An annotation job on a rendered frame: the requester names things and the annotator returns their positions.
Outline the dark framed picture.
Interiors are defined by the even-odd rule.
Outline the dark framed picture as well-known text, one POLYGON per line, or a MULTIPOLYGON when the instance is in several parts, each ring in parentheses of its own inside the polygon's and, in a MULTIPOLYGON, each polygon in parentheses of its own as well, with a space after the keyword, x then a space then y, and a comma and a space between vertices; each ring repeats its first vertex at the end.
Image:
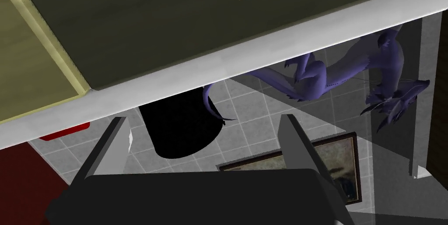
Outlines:
MULTIPOLYGON (((346 194, 346 205, 360 203, 361 180, 355 133, 341 134, 313 142, 330 176, 346 194)), ((219 171, 286 169, 281 149, 251 155, 217 165, 219 171)))

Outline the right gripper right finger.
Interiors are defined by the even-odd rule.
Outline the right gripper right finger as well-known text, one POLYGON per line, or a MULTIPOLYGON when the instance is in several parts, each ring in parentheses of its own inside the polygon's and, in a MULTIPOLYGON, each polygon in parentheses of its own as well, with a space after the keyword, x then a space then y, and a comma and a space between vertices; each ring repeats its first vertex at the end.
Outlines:
POLYGON ((313 170, 336 189, 342 205, 346 205, 346 194, 341 186, 335 183, 313 143, 293 114, 281 115, 277 138, 287 169, 313 170))

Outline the purple dragon figure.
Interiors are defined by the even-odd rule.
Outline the purple dragon figure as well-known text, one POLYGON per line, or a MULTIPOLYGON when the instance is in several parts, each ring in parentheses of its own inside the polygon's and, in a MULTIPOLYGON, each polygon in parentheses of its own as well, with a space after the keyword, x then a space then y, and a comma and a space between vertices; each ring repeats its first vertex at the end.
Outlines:
POLYGON ((364 111, 384 113, 386 116, 379 124, 379 128, 383 128, 396 123, 430 85, 430 80, 402 78, 404 54, 396 40, 401 28, 401 25, 396 25, 361 36, 340 60, 328 67, 316 60, 314 53, 306 53, 285 61, 285 67, 296 65, 293 77, 270 67, 249 71, 248 75, 262 80, 290 99, 304 102, 320 98, 362 71, 379 69, 381 81, 366 97, 367 108, 364 111))

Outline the dark red cabinet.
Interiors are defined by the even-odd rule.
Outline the dark red cabinet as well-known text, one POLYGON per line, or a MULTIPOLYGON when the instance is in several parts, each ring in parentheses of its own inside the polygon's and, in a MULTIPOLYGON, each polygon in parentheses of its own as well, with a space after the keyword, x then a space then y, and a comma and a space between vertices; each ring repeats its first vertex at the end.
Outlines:
POLYGON ((50 225, 46 208, 67 188, 29 143, 0 150, 0 225, 50 225))

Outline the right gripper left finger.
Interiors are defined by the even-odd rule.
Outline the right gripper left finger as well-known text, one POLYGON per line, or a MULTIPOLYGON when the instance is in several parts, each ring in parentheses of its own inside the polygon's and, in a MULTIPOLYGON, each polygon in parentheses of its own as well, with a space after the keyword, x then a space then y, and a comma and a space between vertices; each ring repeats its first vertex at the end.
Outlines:
POLYGON ((93 175, 122 174, 132 144, 126 117, 115 117, 75 175, 72 185, 93 175))

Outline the black cylinder bin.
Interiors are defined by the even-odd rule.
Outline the black cylinder bin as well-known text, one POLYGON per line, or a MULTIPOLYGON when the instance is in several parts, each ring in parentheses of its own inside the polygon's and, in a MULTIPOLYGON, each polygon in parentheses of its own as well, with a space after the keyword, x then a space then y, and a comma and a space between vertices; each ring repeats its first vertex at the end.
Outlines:
POLYGON ((157 155, 166 159, 190 156, 220 133, 222 120, 213 102, 203 102, 203 87, 138 107, 157 155))

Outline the red flat object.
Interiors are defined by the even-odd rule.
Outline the red flat object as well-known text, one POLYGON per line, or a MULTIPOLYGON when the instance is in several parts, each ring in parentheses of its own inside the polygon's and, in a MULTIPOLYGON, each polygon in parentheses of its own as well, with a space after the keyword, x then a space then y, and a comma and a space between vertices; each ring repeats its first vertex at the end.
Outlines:
POLYGON ((76 125, 74 127, 68 128, 68 129, 64 129, 64 130, 52 133, 52 134, 45 135, 43 137, 40 137, 39 139, 44 140, 44 141, 54 140, 54 139, 64 137, 69 134, 73 134, 73 133, 76 133, 76 132, 79 132, 82 130, 86 130, 89 127, 90 127, 90 122, 87 122, 87 123, 83 123, 80 125, 76 125))

